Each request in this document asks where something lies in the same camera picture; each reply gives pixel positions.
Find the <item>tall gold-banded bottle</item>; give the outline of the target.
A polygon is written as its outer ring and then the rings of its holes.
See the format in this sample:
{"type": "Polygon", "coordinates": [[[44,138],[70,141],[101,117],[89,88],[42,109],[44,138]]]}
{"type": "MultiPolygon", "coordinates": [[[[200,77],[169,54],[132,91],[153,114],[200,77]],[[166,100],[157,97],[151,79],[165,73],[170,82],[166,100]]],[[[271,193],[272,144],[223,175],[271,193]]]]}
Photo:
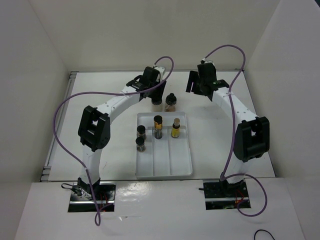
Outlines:
{"type": "Polygon", "coordinates": [[[156,139],[161,139],[163,134],[162,134],[162,129],[163,129],[163,118],[160,115],[156,115],[153,118],[154,122],[154,137],[156,139]]]}

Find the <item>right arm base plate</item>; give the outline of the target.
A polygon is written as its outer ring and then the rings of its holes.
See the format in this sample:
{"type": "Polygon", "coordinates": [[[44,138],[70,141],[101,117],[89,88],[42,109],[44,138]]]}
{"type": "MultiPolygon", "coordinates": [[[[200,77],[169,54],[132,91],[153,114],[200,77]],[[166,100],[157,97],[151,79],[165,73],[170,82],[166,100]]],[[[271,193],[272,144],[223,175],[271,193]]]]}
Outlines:
{"type": "Polygon", "coordinates": [[[250,209],[250,199],[246,182],[229,184],[227,180],[204,180],[199,188],[204,193],[206,210],[250,209]]]}

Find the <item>white-filled jar black cap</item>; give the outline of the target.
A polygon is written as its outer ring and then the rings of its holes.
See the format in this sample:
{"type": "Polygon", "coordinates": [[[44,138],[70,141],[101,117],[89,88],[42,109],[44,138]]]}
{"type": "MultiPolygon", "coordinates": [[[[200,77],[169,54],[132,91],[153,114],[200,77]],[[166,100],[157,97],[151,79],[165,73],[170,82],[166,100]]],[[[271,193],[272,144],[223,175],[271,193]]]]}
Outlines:
{"type": "Polygon", "coordinates": [[[163,111],[163,102],[162,99],[151,99],[151,111],[152,112],[162,112],[163,111]]]}

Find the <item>small dark spice jar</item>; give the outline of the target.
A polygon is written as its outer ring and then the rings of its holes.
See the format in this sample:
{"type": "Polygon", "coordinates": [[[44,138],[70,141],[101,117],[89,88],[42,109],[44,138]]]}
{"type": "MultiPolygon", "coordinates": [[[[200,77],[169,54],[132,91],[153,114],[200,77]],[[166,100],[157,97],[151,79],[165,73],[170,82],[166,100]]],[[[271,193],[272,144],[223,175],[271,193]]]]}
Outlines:
{"type": "Polygon", "coordinates": [[[137,137],[146,140],[146,128],[144,125],[139,125],[137,127],[137,137]]]}
{"type": "Polygon", "coordinates": [[[143,137],[137,137],[135,140],[136,150],[138,152],[144,152],[146,150],[145,139],[143,137]]]}

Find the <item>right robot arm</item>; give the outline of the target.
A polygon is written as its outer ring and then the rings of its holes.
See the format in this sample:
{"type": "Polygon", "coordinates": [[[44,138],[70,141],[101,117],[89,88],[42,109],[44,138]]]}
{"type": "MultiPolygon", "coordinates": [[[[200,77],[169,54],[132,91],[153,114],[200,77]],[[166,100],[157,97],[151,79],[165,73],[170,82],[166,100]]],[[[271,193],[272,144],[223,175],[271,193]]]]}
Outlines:
{"type": "Polygon", "coordinates": [[[230,197],[244,186],[250,161],[270,149],[270,122],[250,111],[232,92],[231,86],[217,78],[212,61],[202,60],[197,70],[190,71],[186,92],[206,96],[232,120],[231,153],[219,180],[219,192],[230,197]]]}

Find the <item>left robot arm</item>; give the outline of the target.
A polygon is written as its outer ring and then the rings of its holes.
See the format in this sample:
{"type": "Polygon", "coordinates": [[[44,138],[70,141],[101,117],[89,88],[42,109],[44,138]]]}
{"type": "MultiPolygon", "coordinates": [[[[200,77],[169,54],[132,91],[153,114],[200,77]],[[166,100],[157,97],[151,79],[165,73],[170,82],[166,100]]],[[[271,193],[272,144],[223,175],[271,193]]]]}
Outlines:
{"type": "Polygon", "coordinates": [[[158,92],[155,88],[163,80],[166,69],[147,66],[143,74],[129,81],[119,95],[96,107],[85,107],[80,120],[78,135],[82,144],[82,162],[85,167],[77,179],[81,193],[94,200],[100,193],[100,161],[103,148],[111,138],[112,122],[125,110],[158,92]]]}

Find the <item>small yellow-label bottle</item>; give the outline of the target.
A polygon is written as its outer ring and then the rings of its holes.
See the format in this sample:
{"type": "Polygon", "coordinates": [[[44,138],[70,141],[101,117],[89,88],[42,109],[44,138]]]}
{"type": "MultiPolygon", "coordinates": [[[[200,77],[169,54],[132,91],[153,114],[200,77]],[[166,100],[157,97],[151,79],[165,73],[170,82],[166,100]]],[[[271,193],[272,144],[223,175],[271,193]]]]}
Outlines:
{"type": "Polygon", "coordinates": [[[180,119],[175,118],[172,124],[171,137],[178,138],[179,136],[180,136],[180,119]]]}

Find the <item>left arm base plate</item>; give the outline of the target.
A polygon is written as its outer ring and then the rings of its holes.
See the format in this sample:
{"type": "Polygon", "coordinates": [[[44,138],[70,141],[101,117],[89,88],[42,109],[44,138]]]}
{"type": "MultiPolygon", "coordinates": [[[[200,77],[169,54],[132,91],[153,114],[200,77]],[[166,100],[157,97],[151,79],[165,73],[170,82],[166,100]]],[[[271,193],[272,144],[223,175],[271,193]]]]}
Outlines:
{"type": "MultiPolygon", "coordinates": [[[[95,203],[90,195],[87,195],[77,183],[62,183],[61,187],[71,190],[68,212],[69,213],[87,213],[96,212],[95,203]]],[[[97,205],[102,212],[114,212],[115,210],[116,185],[111,183],[102,183],[95,195],[97,205]]]]}

